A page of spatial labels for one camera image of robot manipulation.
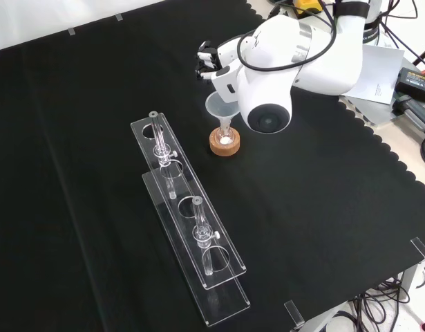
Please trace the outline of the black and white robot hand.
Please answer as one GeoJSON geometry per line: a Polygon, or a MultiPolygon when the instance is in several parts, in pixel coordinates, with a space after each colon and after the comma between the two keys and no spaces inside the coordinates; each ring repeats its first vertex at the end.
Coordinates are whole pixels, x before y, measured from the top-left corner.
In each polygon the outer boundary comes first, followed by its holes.
{"type": "Polygon", "coordinates": [[[235,36],[219,46],[212,46],[210,41],[204,41],[196,53],[195,72],[197,79],[211,81],[213,73],[237,59],[236,47],[241,38],[242,35],[235,36]]]}

